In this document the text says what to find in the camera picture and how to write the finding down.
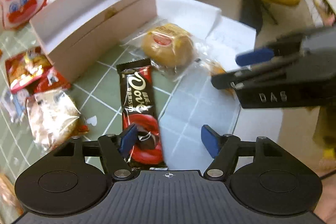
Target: black cable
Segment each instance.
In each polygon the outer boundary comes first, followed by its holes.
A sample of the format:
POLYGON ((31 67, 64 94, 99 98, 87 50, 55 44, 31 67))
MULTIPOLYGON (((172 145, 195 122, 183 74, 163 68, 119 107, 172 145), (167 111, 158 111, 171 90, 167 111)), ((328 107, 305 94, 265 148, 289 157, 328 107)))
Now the black cable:
POLYGON ((329 172, 329 173, 327 173, 327 174, 325 174, 325 175, 323 175, 323 176, 320 176, 320 179, 321 179, 321 180, 324 180, 324 179, 326 179, 326 178, 328 178, 328 177, 331 177, 331 176, 334 175, 334 174, 336 174, 336 170, 333 170, 333 171, 331 171, 331 172, 329 172))

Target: open cardboard box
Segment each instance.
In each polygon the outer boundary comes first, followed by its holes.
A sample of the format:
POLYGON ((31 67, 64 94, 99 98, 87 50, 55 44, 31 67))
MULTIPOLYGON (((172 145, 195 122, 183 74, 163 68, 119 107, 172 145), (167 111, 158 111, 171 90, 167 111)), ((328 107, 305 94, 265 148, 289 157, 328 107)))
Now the open cardboard box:
POLYGON ((155 0, 55 0, 30 24, 49 61, 73 82, 156 15, 155 0))

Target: white heart shape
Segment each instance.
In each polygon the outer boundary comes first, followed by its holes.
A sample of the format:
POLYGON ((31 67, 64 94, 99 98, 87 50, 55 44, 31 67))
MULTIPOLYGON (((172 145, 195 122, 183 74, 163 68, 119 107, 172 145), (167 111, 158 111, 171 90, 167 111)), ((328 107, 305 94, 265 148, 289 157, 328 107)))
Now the white heart shape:
POLYGON ((97 116, 93 116, 91 118, 88 118, 86 120, 86 123, 87 124, 91 124, 91 125, 93 125, 95 127, 97 125, 97 116))

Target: bread bun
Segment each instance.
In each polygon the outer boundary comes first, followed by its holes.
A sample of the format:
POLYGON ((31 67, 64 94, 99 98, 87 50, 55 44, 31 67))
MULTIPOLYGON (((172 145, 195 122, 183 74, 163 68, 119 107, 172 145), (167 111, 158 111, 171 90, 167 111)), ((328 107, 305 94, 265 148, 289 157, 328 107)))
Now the bread bun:
POLYGON ((142 50, 155 63, 166 67, 184 66, 193 60, 190 34, 168 23, 150 30, 142 41, 142 50))

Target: white paper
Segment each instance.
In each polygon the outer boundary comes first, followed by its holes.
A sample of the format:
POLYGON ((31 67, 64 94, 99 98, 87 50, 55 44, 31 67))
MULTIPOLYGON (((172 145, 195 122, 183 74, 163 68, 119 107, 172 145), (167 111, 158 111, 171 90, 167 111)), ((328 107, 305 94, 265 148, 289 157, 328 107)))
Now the white paper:
POLYGON ((236 55, 254 49, 256 30, 221 16, 206 38, 209 57, 221 64, 224 70, 236 70, 236 55))
POLYGON ((205 39, 221 16, 217 7, 196 0, 156 0, 157 15, 205 39))

